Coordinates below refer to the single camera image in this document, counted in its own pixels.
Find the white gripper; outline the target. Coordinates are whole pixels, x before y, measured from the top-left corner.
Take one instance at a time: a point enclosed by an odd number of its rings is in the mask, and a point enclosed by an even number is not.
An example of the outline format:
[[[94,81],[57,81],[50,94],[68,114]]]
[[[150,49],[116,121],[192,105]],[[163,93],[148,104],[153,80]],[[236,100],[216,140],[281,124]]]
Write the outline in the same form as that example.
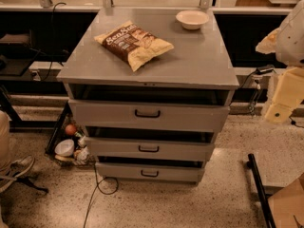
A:
[[[262,54],[277,53],[277,36],[279,28],[271,31],[257,45],[256,52]],[[273,124],[285,123],[304,100],[304,69],[288,67],[278,76],[272,104],[264,109],[264,119]]]

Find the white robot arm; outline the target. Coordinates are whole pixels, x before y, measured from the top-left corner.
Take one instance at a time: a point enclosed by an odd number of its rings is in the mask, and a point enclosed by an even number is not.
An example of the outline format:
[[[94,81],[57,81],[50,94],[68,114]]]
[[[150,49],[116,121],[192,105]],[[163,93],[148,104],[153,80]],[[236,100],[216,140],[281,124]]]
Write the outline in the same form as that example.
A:
[[[274,53],[276,59],[287,66],[277,77],[275,91],[264,110],[267,122],[284,123],[304,100],[304,0],[257,44],[256,51]]]

